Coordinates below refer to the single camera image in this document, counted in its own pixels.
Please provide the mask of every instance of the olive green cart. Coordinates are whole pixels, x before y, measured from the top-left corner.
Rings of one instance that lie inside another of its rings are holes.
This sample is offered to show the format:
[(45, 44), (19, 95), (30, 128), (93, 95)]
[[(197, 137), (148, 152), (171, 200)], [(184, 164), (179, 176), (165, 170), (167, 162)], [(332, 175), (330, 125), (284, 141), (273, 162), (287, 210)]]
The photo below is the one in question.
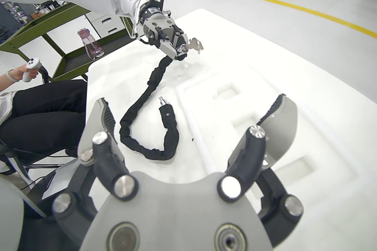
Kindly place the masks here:
[[(20, 47), (41, 36), (62, 57), (54, 75), (50, 77), (52, 82), (59, 80), (70, 80), (77, 76), (82, 76), (87, 80), (85, 73), (88, 71), (89, 66), (98, 59), (91, 60), (86, 55), (84, 45), (70, 53), (64, 53), (64, 51), (51, 39), (51, 37), (47, 35), (47, 32), (73, 19), (76, 19), (77, 17), (85, 15), (88, 12), (89, 10), (78, 5), (67, 3), (53, 11), (50, 11), (44, 16), (31, 21), (29, 24), (19, 29), (6, 42), (0, 45), (0, 51), (17, 54), (25, 61), (29, 61), (30, 58), (20, 51)], [(131, 20), (126, 18), (123, 22), (125, 27), (131, 32)], [(123, 29), (99, 39), (97, 42), (105, 51), (105, 55), (107, 55), (132, 41), (133, 40), (128, 36), (127, 30)]]

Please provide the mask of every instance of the yellow floor line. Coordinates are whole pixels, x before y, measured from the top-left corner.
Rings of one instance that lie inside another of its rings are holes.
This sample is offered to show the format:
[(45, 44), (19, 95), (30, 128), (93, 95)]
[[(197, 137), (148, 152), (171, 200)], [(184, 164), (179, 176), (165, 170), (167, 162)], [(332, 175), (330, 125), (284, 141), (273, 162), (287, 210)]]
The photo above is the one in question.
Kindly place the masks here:
[(282, 5), (282, 6), (286, 6), (286, 7), (289, 7), (289, 8), (293, 8), (293, 9), (303, 11), (303, 12), (308, 13), (308, 14), (312, 14), (312, 15), (315, 15), (315, 16), (318, 16), (318, 17), (322, 17), (322, 18), (325, 18), (327, 20), (330, 20), (330, 21), (336, 22), (338, 24), (347, 26), (351, 29), (354, 29), (356, 31), (359, 31), (361, 33), (364, 33), (366, 35), (369, 35), (369, 36), (377, 39), (377, 33), (373, 32), (372, 30), (368, 30), (368, 29), (363, 28), (362, 26), (359, 26), (357, 24), (353, 24), (351, 22), (345, 21), (343, 19), (331, 16), (331, 15), (328, 15), (328, 14), (324, 14), (320, 11), (312, 10), (312, 9), (309, 9), (309, 8), (306, 8), (306, 7), (303, 7), (303, 6), (298, 6), (298, 5), (294, 5), (294, 4), (279, 1), (279, 0), (262, 0), (262, 1), (270, 2), (270, 3), (274, 3), (274, 4), (279, 4), (279, 5)]

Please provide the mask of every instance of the drawer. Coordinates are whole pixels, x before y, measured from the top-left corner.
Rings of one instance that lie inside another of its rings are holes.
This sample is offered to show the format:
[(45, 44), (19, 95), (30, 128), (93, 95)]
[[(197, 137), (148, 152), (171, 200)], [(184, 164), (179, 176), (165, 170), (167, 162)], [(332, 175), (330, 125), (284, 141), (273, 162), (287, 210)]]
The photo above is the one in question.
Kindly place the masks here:
[(102, 31), (104, 29), (108, 29), (112, 25), (116, 25), (118, 23), (122, 23), (119, 17), (117, 16), (103, 16), (100, 19), (92, 21), (94, 29), (97, 31)]
[(118, 32), (120, 30), (123, 30), (125, 29), (125, 26), (122, 22), (119, 22), (117, 24), (114, 24), (112, 26), (109, 26), (108, 28), (106, 29), (103, 29), (101, 31), (98, 31), (98, 34), (99, 36), (101, 37), (106, 37), (106, 36), (109, 36), (110, 34), (113, 34), (115, 32)]
[(93, 22), (94, 20), (97, 20), (103, 16), (106, 16), (106, 14), (100, 14), (100, 13), (95, 13), (94, 11), (91, 11), (90, 13), (87, 13), (85, 16), (88, 18), (90, 22)]

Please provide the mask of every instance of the bracelet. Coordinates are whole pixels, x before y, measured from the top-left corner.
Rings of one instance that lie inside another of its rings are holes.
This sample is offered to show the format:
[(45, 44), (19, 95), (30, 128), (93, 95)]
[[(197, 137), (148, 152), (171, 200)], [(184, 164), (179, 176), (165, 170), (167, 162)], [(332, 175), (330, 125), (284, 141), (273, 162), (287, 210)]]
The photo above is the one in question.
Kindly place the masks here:
[(17, 83), (17, 82), (19, 82), (20, 80), (16, 80), (16, 79), (14, 79), (14, 78), (9, 74), (10, 71), (13, 71), (13, 70), (9, 70), (7, 73), (5, 73), (6, 77), (7, 77), (11, 82), (13, 82), (13, 83)]

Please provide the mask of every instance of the white table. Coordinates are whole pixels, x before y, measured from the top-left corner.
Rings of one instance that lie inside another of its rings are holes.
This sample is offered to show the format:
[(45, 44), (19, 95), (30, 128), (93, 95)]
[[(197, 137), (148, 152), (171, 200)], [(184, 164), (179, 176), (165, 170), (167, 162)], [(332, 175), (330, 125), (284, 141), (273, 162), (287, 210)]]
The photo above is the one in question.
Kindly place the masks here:
[[(184, 61), (167, 68), (131, 131), (144, 146), (162, 148), (166, 130), (158, 97), (163, 96), (173, 105), (178, 122), (177, 153), (167, 163), (149, 161), (120, 143), (128, 169), (170, 183), (206, 176), (177, 90), (183, 92), (185, 108), (217, 170), (225, 170), (241, 133), (283, 92), (299, 107), (299, 126), (292, 148), (273, 169), (306, 211), (279, 250), (372, 250), (377, 104), (315, 65), (206, 10), (176, 23), (189, 38), (199, 38), (204, 50), (199, 56), (190, 51)], [(162, 57), (158, 49), (135, 41), (90, 66), (88, 115), (94, 102), (105, 97), (117, 122), (118, 142), (119, 120), (145, 91)], [(99, 183), (91, 194), (97, 207), (107, 197)], [(258, 189), (247, 196), (258, 209)]]

